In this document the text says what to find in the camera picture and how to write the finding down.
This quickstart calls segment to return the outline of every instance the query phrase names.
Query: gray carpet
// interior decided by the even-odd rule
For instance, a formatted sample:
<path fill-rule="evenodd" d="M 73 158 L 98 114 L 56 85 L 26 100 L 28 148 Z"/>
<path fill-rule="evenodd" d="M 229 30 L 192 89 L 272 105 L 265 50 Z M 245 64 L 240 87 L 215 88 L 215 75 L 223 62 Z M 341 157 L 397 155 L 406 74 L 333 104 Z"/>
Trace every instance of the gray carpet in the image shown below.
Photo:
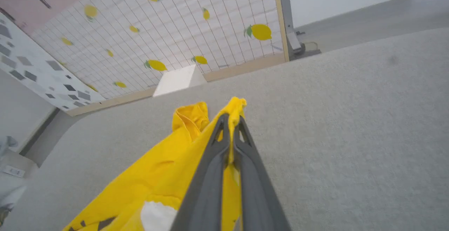
<path fill-rule="evenodd" d="M 170 133 L 236 95 L 294 231 L 449 229 L 449 29 L 347 47 L 91 114 L 57 143 L 7 231 L 57 231 Z"/>

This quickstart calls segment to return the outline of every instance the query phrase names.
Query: green leaf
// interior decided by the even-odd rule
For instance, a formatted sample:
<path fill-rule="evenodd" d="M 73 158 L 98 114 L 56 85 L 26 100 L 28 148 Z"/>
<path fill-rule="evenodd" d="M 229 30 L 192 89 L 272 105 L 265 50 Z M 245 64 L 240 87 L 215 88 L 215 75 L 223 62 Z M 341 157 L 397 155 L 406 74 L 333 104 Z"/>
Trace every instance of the green leaf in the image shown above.
<path fill-rule="evenodd" d="M 144 64 L 145 68 L 151 69 L 151 66 L 149 65 L 149 61 L 146 61 Z"/>
<path fill-rule="evenodd" d="M 251 25 L 250 25 L 249 28 L 247 28 L 247 35 L 248 35 L 249 37 L 251 37 L 251 35 L 252 35 L 252 26 L 251 26 Z"/>

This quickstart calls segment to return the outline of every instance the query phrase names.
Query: grid pattern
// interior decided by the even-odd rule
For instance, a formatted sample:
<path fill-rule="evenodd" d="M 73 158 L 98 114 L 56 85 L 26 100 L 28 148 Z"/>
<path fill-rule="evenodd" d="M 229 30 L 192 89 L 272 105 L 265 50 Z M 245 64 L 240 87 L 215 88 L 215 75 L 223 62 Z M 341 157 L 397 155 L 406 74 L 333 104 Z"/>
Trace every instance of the grid pattern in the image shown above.
<path fill-rule="evenodd" d="M 98 10 L 92 21 L 86 5 Z M 210 13 L 207 20 L 204 8 Z M 245 36 L 254 24 L 268 26 L 271 39 Z M 191 59 L 200 55 L 207 64 L 199 67 L 207 73 L 282 53 L 275 0 L 80 0 L 32 38 L 105 98 L 157 85 L 163 72 L 146 68 L 147 60 L 159 60 L 173 71 L 195 64 Z"/>

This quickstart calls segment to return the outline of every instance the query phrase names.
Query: gray geometric pattern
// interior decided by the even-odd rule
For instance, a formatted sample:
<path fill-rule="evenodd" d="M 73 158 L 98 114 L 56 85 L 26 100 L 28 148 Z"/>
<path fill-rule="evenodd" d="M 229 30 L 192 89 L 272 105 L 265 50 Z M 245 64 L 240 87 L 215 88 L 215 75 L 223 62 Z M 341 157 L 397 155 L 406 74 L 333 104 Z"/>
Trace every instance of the gray geometric pattern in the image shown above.
<path fill-rule="evenodd" d="M 37 80 L 36 75 L 34 75 L 34 74 L 32 74 L 32 73 L 29 73 L 28 71 L 25 71 L 25 77 L 26 77 L 26 78 L 29 78 L 30 80 L 35 81 L 35 82 L 36 82 L 36 80 Z"/>
<path fill-rule="evenodd" d="M 0 25 L 0 34 L 12 39 L 11 34 L 9 33 L 9 30 L 6 26 Z"/>
<path fill-rule="evenodd" d="M 33 66 L 29 60 L 27 59 L 27 57 L 17 57 L 17 59 L 19 59 L 19 61 L 25 65 L 25 66 Z"/>
<path fill-rule="evenodd" d="M 85 100 L 90 100 L 90 95 L 85 94 L 84 92 L 78 91 L 78 96 L 79 96 L 80 98 L 84 98 Z"/>
<path fill-rule="evenodd" d="M 64 86 L 67 88 L 67 90 L 69 91 L 75 91 L 75 89 L 72 87 L 72 85 L 69 84 L 64 84 Z"/>
<path fill-rule="evenodd" d="M 20 73 L 18 73 L 17 71 L 10 71 L 10 74 L 11 75 L 13 75 L 13 76 L 15 76 L 17 79 L 19 79 L 19 80 L 24 80 L 25 79 L 25 77 L 24 76 L 22 76 Z"/>
<path fill-rule="evenodd" d="M 2 55 L 1 56 L 1 62 L 6 64 L 7 66 L 10 66 L 11 68 L 15 69 L 17 66 L 17 63 L 13 60 L 9 59 L 8 57 Z"/>
<path fill-rule="evenodd" d="M 9 57 L 9 55 L 11 54 L 11 50 L 7 49 L 7 47 L 0 44 L 0 53 Z"/>
<path fill-rule="evenodd" d="M 50 67 L 52 67 L 55 71 L 62 71 L 63 69 L 59 65 L 59 63 L 55 60 L 47 60 L 46 61 Z"/>
<path fill-rule="evenodd" d="M 79 103 L 78 101 L 76 101 L 75 103 L 73 103 L 75 106 L 79 106 L 79 107 L 82 107 L 82 106 L 84 106 L 82 103 Z"/>
<path fill-rule="evenodd" d="M 58 96 L 59 98 L 63 99 L 63 100 L 66 100 L 66 101 L 73 101 L 73 99 L 70 98 L 70 97 L 69 97 L 68 95 L 66 95 L 66 94 L 57 94 L 57 96 Z"/>
<path fill-rule="evenodd" d="M 76 95 L 69 95 L 69 97 L 74 99 L 74 100 L 80 100 Z"/>

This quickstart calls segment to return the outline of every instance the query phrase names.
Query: yellow cloth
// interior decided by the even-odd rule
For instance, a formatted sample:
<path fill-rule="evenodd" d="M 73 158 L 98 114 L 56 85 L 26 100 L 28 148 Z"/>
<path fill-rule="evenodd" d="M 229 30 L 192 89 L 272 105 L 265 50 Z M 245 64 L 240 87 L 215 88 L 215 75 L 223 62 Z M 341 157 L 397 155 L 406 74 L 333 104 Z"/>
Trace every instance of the yellow cloth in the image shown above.
<path fill-rule="evenodd" d="M 173 114 L 171 135 L 109 183 L 64 231 L 97 231 L 99 225 L 105 226 L 102 231 L 144 231 L 140 212 L 145 201 L 161 202 L 178 210 L 218 118 L 229 114 L 232 143 L 234 127 L 239 116 L 244 116 L 245 106 L 245 99 L 234 97 L 210 123 L 204 102 L 178 108 Z M 241 212 L 232 152 L 229 162 L 223 174 L 223 231 L 234 228 Z"/>

